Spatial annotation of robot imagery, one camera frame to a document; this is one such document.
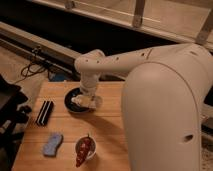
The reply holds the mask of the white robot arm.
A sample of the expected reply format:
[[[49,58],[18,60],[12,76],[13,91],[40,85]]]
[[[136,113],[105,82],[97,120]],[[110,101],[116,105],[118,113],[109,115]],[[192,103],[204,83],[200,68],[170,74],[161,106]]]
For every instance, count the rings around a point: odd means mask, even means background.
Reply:
[[[158,46],[75,60],[80,88],[93,96],[98,76],[125,78],[121,110],[131,171],[201,171],[202,106],[213,87],[213,55],[197,44]]]

